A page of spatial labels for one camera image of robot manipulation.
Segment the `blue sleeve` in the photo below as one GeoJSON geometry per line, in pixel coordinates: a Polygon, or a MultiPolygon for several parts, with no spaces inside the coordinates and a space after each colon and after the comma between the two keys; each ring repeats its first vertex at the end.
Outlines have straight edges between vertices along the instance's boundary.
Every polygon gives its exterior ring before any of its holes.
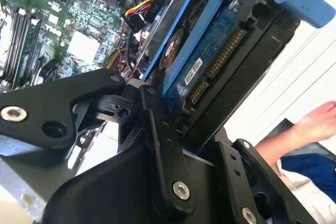
{"type": "Polygon", "coordinates": [[[310,178],[336,203],[336,164],[320,154],[301,154],[281,158],[282,168],[310,178]]]}

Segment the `red wire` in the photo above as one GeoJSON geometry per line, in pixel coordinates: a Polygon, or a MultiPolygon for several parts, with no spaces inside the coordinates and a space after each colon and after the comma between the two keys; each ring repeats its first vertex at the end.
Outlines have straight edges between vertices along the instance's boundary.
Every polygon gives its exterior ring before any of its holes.
{"type": "MultiPolygon", "coordinates": [[[[140,31],[140,39],[139,39],[139,49],[140,49],[140,50],[141,50],[141,47],[142,47],[142,41],[141,41],[141,38],[142,38],[142,31],[140,31]]],[[[136,62],[136,65],[134,66],[134,69],[133,69],[133,71],[132,71],[132,75],[129,76],[129,77],[127,77],[127,78],[126,78],[126,81],[129,81],[129,80],[131,80],[131,79],[133,78],[133,76],[134,76],[134,74],[135,74],[135,72],[136,72],[136,70],[137,70],[137,67],[138,67],[139,63],[140,63],[140,62],[136,62]]]]}
{"type": "Polygon", "coordinates": [[[145,4],[144,6],[141,6],[139,9],[137,9],[137,10],[131,10],[131,11],[129,11],[128,12],[128,16],[130,16],[130,15],[132,15],[133,13],[135,13],[135,12],[137,12],[137,11],[143,11],[143,10],[146,10],[146,9],[148,9],[149,7],[151,7],[151,3],[149,3],[149,4],[145,4]]]}

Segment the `black bracket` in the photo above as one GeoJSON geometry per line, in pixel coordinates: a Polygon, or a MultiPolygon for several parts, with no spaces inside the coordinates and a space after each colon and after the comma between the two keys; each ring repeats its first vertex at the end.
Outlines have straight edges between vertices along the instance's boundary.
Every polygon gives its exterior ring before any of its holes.
{"type": "Polygon", "coordinates": [[[139,91],[153,203],[160,216],[168,220],[182,220],[194,211],[196,195],[176,128],[164,114],[156,91],[147,85],[141,86],[139,91]],[[185,198],[176,193],[179,189],[185,198]]]}
{"type": "MultiPolygon", "coordinates": [[[[0,155],[40,165],[63,161],[76,141],[79,123],[75,122],[83,117],[73,114],[74,106],[101,95],[120,94],[124,88],[122,77],[109,69],[99,69],[2,94],[0,135],[5,139],[0,141],[0,155]],[[22,109],[19,113],[26,113],[21,121],[8,118],[4,109],[13,106],[22,109]]],[[[18,116],[15,110],[9,113],[18,116]]]]}
{"type": "Polygon", "coordinates": [[[217,187],[226,218],[232,223],[248,223],[246,218],[250,223],[265,223],[259,215],[239,152],[226,143],[210,140],[199,156],[216,165],[217,187]]]}

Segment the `bolt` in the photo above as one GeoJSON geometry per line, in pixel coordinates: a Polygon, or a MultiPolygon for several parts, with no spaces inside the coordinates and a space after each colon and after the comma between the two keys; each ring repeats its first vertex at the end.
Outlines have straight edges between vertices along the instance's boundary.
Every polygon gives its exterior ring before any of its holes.
{"type": "Polygon", "coordinates": [[[247,142],[243,141],[243,145],[245,146],[245,148],[250,149],[250,145],[247,142]]]}
{"type": "Polygon", "coordinates": [[[189,188],[181,181],[177,181],[173,184],[173,191],[181,200],[188,200],[190,198],[189,188]]]}
{"type": "Polygon", "coordinates": [[[155,94],[155,90],[152,88],[147,88],[147,91],[150,92],[151,94],[155,94]]]}
{"type": "Polygon", "coordinates": [[[229,10],[232,10],[233,12],[237,12],[238,8],[240,6],[239,0],[232,0],[232,2],[229,4],[229,10]]]}
{"type": "Polygon", "coordinates": [[[111,75],[111,79],[113,81],[120,81],[120,79],[117,76],[111,75]]]}
{"type": "Polygon", "coordinates": [[[252,213],[250,209],[247,207],[242,208],[242,214],[244,216],[244,219],[249,223],[249,224],[257,224],[257,218],[255,215],[252,213]]]}
{"type": "Polygon", "coordinates": [[[0,112],[2,119],[14,123],[22,122],[27,118],[27,115],[27,111],[16,106],[5,107],[0,112]]]}

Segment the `yellow wire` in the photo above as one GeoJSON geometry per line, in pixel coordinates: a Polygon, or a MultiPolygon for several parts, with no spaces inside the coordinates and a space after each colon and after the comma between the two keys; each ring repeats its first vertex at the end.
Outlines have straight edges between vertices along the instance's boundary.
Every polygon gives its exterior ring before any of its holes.
{"type": "Polygon", "coordinates": [[[112,56],[110,56],[110,59],[109,59],[109,62],[107,63],[107,65],[106,65],[106,68],[110,69],[118,56],[119,56],[119,51],[116,51],[112,56]]]}
{"type": "Polygon", "coordinates": [[[132,10],[137,10],[139,9],[141,6],[143,6],[144,4],[147,4],[148,2],[150,1],[153,1],[153,0],[145,0],[144,2],[140,3],[139,5],[129,9],[126,13],[125,13],[125,16],[128,16],[129,12],[132,11],[132,10]]]}

